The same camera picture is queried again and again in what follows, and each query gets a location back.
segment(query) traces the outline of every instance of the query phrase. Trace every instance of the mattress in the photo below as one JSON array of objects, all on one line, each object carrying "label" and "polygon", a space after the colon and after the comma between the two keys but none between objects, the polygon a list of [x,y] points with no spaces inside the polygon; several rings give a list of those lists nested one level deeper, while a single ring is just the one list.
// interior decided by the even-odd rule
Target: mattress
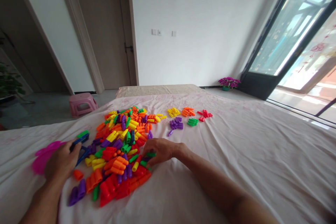
[{"label": "mattress", "polygon": [[181,85],[157,85],[157,86],[124,86],[119,88],[116,98],[145,96],[145,95],[167,95],[178,93],[204,93],[201,89],[193,84]]},{"label": "mattress", "polygon": [[[37,150],[84,130],[91,133],[84,146],[89,145],[107,112],[132,105],[163,114],[171,107],[207,109],[213,117],[195,127],[183,118],[184,129],[175,130],[168,139],[184,142],[209,160],[280,223],[328,223],[335,216],[336,135],[262,101],[192,93],[118,98],[76,121],[0,132],[1,222],[17,223],[45,181],[31,169]],[[153,136],[166,138],[169,130],[169,119],[162,120],[153,126]],[[84,163],[78,169],[85,177],[92,172]],[[91,194],[69,207],[71,189],[78,185],[69,178],[60,199],[59,222],[226,223],[181,162],[172,159],[151,172],[151,178],[130,196],[103,208]]]}]

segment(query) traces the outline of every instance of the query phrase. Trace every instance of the white wall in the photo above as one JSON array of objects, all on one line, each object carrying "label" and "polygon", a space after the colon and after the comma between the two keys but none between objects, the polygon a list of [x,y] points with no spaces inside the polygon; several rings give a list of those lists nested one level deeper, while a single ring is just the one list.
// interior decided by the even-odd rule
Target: white wall
[{"label": "white wall", "polygon": [[[265,3],[133,0],[139,84],[211,86],[222,77],[240,77],[237,68],[250,56],[245,45]],[[152,28],[162,29],[163,36],[152,36]]]},{"label": "white wall", "polygon": [[65,0],[29,0],[74,92],[95,91]]}]

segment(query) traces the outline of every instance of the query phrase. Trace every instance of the stool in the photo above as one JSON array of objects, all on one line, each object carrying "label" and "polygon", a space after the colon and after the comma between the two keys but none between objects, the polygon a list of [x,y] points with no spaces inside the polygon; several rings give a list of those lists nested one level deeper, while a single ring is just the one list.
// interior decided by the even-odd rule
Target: stool
[{"label": "stool", "polygon": [[[69,99],[70,110],[72,117],[76,118],[81,114],[89,113],[98,108],[98,105],[90,93],[81,93],[70,96]],[[87,104],[88,109],[79,110],[81,104]]]}]

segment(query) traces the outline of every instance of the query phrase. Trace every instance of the pile of building blocks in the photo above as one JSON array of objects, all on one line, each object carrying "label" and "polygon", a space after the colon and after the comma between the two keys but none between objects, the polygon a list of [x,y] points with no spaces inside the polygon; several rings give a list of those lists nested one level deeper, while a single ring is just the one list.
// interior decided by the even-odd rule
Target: pile of building blocks
[{"label": "pile of building blocks", "polygon": [[167,110],[168,114],[170,115],[170,117],[176,117],[178,115],[180,115],[180,111],[177,108],[171,108]]},{"label": "pile of building blocks", "polygon": [[183,130],[183,122],[181,117],[176,117],[174,120],[169,122],[171,130],[168,133],[168,137],[170,137],[174,130],[179,129]]},{"label": "pile of building blocks", "polygon": [[183,108],[183,110],[182,110],[182,115],[183,115],[184,117],[195,116],[194,109],[193,109],[193,108],[185,107],[185,108]]},{"label": "pile of building blocks", "polygon": [[195,119],[195,118],[189,118],[189,120],[188,120],[188,122],[187,122],[187,124],[190,125],[191,127],[196,126],[197,123],[198,123],[198,120]]},{"label": "pile of building blocks", "polygon": [[[74,171],[75,179],[80,182],[71,191],[69,206],[76,204],[85,194],[92,193],[93,201],[101,195],[102,207],[114,198],[118,200],[128,196],[150,178],[151,173],[146,165],[155,157],[155,153],[139,155],[140,147],[153,138],[152,125],[167,117],[146,113],[145,109],[133,106],[105,115],[105,122],[96,129],[96,139],[84,147],[85,153],[78,159],[80,163],[85,158],[86,166],[92,167],[93,172],[83,179],[81,171]],[[75,144],[85,142],[89,133],[85,131],[77,137],[72,149]]]},{"label": "pile of building blocks", "polygon": [[203,110],[203,112],[197,111],[197,113],[201,115],[201,117],[199,118],[201,122],[204,122],[204,120],[208,117],[212,117],[212,114],[208,113],[206,110]]}]

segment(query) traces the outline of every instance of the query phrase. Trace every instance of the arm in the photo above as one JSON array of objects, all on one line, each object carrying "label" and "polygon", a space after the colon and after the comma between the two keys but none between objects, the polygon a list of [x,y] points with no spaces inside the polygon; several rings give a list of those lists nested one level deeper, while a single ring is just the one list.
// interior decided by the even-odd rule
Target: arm
[{"label": "arm", "polygon": [[58,202],[65,181],[74,169],[81,143],[76,144],[70,153],[72,142],[69,141],[56,150],[48,161],[44,171],[46,182],[36,191],[24,217],[19,224],[56,223]]},{"label": "arm", "polygon": [[248,193],[239,188],[222,171],[209,161],[193,153],[184,143],[173,143],[167,139],[149,139],[143,150],[155,151],[156,157],[147,166],[177,158],[196,176],[205,193],[222,210],[231,223],[276,224],[274,217],[255,201]]}]

